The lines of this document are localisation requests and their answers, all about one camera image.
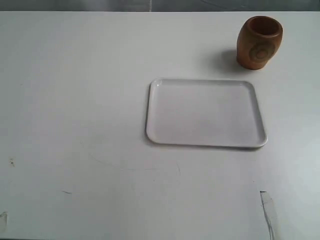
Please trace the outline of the brown wooden mortar cup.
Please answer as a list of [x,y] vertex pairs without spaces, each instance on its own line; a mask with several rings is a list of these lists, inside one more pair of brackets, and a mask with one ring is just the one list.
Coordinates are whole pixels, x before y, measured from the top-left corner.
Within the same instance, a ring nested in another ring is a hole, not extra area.
[[236,43],[236,60],[249,70],[262,69],[278,51],[283,27],[274,18],[253,16],[242,26]]

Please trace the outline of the white rectangular plastic tray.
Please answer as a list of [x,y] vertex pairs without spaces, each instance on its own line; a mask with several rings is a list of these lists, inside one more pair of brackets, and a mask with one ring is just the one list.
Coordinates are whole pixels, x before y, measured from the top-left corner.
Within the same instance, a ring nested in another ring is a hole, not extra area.
[[154,80],[145,133],[177,146],[258,149],[268,141],[255,88],[243,80]]

